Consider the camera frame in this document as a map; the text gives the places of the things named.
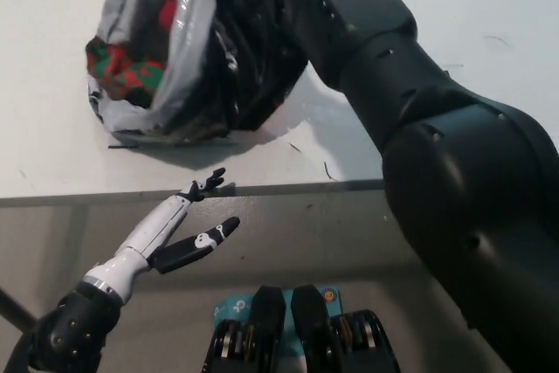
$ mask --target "blue box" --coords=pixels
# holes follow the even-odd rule
[[[337,287],[317,287],[326,302],[326,308],[330,316],[336,316],[342,313],[342,299],[340,291]],[[299,337],[295,332],[293,325],[293,315],[291,313],[291,297],[293,290],[285,290],[283,292],[286,300],[286,321],[284,324],[283,336],[279,342],[278,358],[303,357],[303,347],[300,344]],[[251,310],[251,301],[253,294],[241,294],[231,296],[223,300],[214,308],[214,327],[225,319],[235,321],[248,321],[248,315]]]

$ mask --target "silver plastic bag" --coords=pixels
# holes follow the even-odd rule
[[[233,129],[258,128],[289,94],[307,63],[270,31],[265,0],[252,2],[250,13],[262,17],[257,30],[266,31],[266,39],[246,36],[254,28],[240,22],[245,14],[238,5],[176,0],[170,32],[154,40],[153,24],[168,1],[105,1],[95,43],[86,48],[89,99],[105,128],[123,142],[165,143],[198,142]],[[123,67],[114,61],[119,54],[138,67],[128,55],[140,57],[144,52],[137,50],[148,45],[157,45],[164,71],[146,99],[133,74],[127,86],[126,74],[111,72]],[[108,65],[95,67],[104,63],[101,59]],[[145,68],[138,72],[148,73]],[[125,94],[115,94],[115,85]],[[138,92],[143,99],[132,100]]]

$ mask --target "table surface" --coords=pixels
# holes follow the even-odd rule
[[[420,44],[474,92],[559,141],[559,0],[404,0]],[[381,158],[342,94],[307,72],[236,144],[138,152],[114,144],[86,95],[84,47],[103,0],[0,0],[0,204],[157,198],[225,166],[231,194],[374,188]]]

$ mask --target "robot finger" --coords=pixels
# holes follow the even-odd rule
[[[224,183],[224,179],[222,178],[224,173],[225,173],[225,168],[219,168],[214,170],[213,174],[211,174],[211,176],[208,179],[206,179],[206,182],[200,183],[198,185],[198,188],[202,192],[208,192],[215,189],[216,187]]]
[[[149,264],[165,274],[187,266],[210,254],[240,225],[238,218],[228,218],[222,224],[196,236],[180,240],[154,252]]]

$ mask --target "robotic hand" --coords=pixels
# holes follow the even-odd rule
[[[155,207],[128,235],[114,257],[89,270],[58,307],[23,334],[6,367],[7,373],[36,370],[94,373],[107,334],[132,296],[135,279],[152,268],[169,273],[210,254],[238,227],[238,218],[167,246],[193,203],[223,183],[225,169],[205,183],[192,185]]]

